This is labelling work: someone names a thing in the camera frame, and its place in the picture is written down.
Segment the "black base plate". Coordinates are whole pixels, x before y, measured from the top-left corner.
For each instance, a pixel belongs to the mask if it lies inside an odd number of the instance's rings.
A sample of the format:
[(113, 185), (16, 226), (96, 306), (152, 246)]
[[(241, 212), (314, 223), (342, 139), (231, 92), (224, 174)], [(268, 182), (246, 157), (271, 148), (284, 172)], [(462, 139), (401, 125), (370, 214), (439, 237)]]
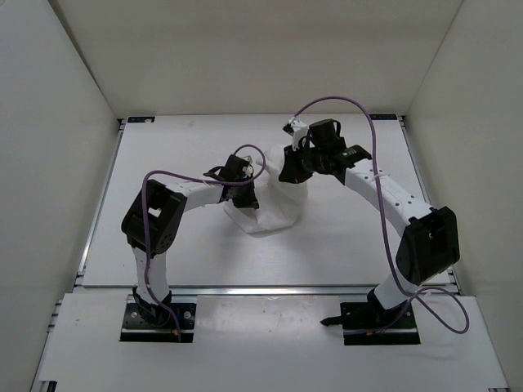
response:
[(122, 342), (192, 343), (197, 304), (178, 302), (170, 304), (175, 313), (180, 331), (168, 312), (160, 315), (159, 321), (142, 317), (140, 306), (131, 298), (127, 299), (119, 340)]
[(380, 316), (367, 302), (342, 302), (340, 314), (320, 321), (325, 327), (341, 325), (345, 346), (420, 345), (412, 306), (400, 305)]

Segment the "blue corner label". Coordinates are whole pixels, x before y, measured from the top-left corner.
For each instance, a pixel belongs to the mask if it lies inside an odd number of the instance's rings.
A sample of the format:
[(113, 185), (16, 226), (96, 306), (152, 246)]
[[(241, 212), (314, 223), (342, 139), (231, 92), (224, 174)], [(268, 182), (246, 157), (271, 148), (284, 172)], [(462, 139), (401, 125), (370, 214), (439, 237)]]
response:
[(155, 116), (130, 116), (127, 118), (127, 123), (153, 123)]
[(396, 121), (397, 116), (395, 114), (371, 114), (373, 121)]

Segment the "left blue corner label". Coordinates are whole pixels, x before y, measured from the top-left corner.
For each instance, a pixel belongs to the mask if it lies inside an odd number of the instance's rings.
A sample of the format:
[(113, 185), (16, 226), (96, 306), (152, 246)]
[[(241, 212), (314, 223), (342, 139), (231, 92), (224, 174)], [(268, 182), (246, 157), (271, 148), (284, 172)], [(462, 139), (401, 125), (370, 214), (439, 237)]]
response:
[(153, 123), (155, 116), (130, 116), (127, 118), (127, 123)]

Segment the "aluminium front rail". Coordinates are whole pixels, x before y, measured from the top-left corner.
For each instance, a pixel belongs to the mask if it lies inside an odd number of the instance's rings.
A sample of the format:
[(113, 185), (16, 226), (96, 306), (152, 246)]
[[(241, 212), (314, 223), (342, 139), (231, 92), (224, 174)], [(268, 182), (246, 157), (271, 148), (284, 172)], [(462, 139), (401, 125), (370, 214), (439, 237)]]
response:
[[(436, 285), (452, 293), (458, 293), (455, 284)], [(171, 286), (174, 296), (300, 296), (300, 295), (366, 295), (371, 286)], [(125, 286), (74, 286), (72, 293), (80, 292), (131, 292), (131, 287)]]

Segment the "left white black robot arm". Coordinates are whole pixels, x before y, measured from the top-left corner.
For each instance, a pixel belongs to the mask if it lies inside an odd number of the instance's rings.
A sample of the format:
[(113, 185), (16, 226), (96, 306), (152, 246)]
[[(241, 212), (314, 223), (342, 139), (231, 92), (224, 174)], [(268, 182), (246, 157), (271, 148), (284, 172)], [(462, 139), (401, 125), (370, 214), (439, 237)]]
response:
[(154, 327), (178, 329), (167, 280), (167, 251), (173, 245), (186, 212), (232, 202), (234, 207), (258, 209), (254, 180), (260, 176), (249, 156), (232, 154), (225, 165), (201, 177), (156, 170), (147, 174), (121, 224), (136, 262), (137, 283), (132, 295), (141, 317)]

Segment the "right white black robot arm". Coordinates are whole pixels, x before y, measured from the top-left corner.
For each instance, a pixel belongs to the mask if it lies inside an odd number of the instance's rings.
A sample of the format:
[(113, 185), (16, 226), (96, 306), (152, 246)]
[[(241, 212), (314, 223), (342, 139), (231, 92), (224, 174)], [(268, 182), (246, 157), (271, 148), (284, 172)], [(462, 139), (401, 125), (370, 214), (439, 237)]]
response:
[(369, 293), (366, 307), (369, 322), (385, 327), (423, 283), (459, 260), (456, 215), (403, 189), (361, 146), (347, 146), (337, 120), (306, 125), (291, 119), (283, 130), (293, 141), (284, 148), (279, 181), (301, 184), (315, 173), (334, 176), (382, 213), (400, 236), (391, 275)]

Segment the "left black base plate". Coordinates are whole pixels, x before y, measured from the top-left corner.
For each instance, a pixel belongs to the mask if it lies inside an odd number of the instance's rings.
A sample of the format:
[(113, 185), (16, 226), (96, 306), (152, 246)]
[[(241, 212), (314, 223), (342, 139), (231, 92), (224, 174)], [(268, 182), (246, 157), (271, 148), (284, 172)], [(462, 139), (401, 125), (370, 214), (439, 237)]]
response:
[(160, 315), (159, 321), (142, 317), (140, 306), (131, 298), (127, 299), (119, 340), (122, 342), (192, 343), (197, 304), (178, 302), (170, 304), (175, 313), (180, 331), (168, 312)]

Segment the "right blue corner label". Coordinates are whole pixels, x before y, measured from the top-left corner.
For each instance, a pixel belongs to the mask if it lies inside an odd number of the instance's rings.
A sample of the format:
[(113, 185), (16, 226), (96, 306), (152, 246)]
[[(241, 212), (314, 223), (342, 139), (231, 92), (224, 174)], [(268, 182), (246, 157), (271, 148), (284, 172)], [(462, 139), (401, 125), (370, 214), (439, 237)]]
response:
[(373, 121), (396, 121), (397, 116), (395, 114), (371, 114)]

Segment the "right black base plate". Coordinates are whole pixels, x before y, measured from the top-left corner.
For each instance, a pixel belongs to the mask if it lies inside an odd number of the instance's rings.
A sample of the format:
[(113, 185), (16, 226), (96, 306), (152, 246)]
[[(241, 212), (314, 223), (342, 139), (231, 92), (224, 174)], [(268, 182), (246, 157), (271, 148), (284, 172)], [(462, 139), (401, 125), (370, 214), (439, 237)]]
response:
[(341, 325), (345, 346), (420, 345), (412, 306), (400, 305), (380, 316), (367, 302), (342, 302), (340, 314), (320, 321), (325, 327)]

